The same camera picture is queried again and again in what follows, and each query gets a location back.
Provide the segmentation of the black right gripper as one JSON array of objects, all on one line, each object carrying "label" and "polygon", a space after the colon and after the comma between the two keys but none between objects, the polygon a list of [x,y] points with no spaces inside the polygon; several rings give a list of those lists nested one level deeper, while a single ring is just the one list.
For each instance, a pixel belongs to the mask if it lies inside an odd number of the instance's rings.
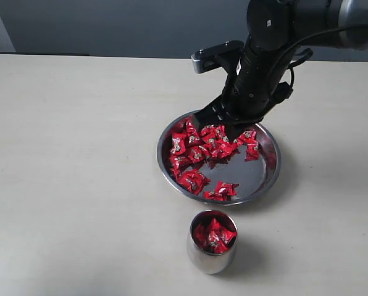
[{"label": "black right gripper", "polygon": [[273,106],[273,96],[267,92],[221,94],[195,112],[192,123],[198,131],[209,125],[225,125],[226,137],[233,142],[250,124],[262,121]]}]

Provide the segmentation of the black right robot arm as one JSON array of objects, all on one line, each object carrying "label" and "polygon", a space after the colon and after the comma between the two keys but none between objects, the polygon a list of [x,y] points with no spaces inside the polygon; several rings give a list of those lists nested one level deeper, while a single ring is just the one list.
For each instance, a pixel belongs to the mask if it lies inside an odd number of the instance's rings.
[{"label": "black right robot arm", "polygon": [[224,125],[229,139],[259,123],[293,92],[285,72],[314,47],[368,49],[368,1],[250,1],[246,41],[227,41],[192,55],[194,70],[227,72],[222,93],[193,115],[198,129]]}]

